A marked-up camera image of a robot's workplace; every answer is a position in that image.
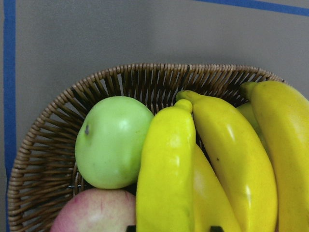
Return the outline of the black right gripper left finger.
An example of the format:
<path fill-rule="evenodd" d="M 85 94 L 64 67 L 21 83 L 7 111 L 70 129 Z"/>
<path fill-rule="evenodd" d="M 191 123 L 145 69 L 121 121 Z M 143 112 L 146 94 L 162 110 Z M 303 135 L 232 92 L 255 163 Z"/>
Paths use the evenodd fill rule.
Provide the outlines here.
<path fill-rule="evenodd" d="M 136 225 L 128 225 L 126 232 L 136 232 Z"/>

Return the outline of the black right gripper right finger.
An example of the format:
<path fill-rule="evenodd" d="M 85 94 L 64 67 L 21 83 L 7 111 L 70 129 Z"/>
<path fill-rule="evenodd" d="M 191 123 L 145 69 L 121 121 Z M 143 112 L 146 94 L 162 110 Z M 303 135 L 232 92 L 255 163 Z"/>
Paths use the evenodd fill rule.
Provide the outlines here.
<path fill-rule="evenodd" d="M 223 228 L 221 226 L 211 226 L 210 232 L 223 232 Z"/>

